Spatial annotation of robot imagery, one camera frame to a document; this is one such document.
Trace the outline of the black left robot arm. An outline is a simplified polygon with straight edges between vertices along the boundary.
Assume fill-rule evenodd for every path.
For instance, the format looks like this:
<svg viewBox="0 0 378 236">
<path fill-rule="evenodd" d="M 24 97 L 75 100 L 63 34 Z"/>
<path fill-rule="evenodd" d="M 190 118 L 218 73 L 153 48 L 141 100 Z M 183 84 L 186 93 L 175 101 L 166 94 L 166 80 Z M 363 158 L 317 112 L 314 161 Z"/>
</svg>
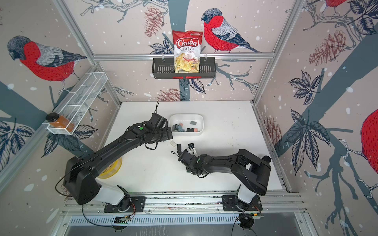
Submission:
<svg viewBox="0 0 378 236">
<path fill-rule="evenodd" d="M 71 158 L 66 165 L 64 187 L 80 205 L 94 200 L 125 212 L 132 204 L 130 194 L 119 185 L 99 183 L 96 178 L 127 152 L 141 145 L 158 144 L 172 138 L 167 119 L 153 113 L 148 121 L 129 126 L 123 135 L 102 149 L 84 158 Z"/>
</svg>

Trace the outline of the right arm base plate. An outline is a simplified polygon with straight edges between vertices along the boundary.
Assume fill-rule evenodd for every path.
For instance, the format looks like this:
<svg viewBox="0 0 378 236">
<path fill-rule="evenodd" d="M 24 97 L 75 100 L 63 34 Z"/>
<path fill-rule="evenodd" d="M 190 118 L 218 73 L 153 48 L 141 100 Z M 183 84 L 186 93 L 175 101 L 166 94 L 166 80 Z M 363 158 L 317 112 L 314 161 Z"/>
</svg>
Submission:
<svg viewBox="0 0 378 236">
<path fill-rule="evenodd" d="M 260 196 L 256 195 L 252 201 L 247 204 L 237 198 L 236 195 L 223 195 L 222 196 L 223 211 L 262 211 Z"/>
</svg>

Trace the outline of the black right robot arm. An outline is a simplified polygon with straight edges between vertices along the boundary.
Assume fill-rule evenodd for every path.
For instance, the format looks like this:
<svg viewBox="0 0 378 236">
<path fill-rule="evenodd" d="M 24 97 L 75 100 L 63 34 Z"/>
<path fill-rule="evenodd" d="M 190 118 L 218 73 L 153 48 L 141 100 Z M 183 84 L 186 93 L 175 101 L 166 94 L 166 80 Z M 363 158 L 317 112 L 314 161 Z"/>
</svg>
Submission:
<svg viewBox="0 0 378 236">
<path fill-rule="evenodd" d="M 188 173 L 201 179 L 212 173 L 226 173 L 233 174 L 240 181 L 235 195 L 222 196 L 223 211 L 263 210 L 260 197 L 267 193 L 271 173 L 269 156 L 259 158 L 246 149 L 228 156 L 203 154 L 197 157 L 187 150 L 179 151 L 176 155 Z"/>
</svg>

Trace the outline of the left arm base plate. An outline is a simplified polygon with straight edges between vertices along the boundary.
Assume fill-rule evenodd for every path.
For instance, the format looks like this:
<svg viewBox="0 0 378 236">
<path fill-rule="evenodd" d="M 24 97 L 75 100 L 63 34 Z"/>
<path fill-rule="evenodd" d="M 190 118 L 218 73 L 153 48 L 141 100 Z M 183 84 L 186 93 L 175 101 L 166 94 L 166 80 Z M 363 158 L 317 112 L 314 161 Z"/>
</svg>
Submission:
<svg viewBox="0 0 378 236">
<path fill-rule="evenodd" d="M 143 212 L 145 206 L 146 197 L 130 197 L 126 196 L 117 205 L 111 205 L 106 203 L 104 207 L 104 213 L 138 213 Z"/>
</svg>

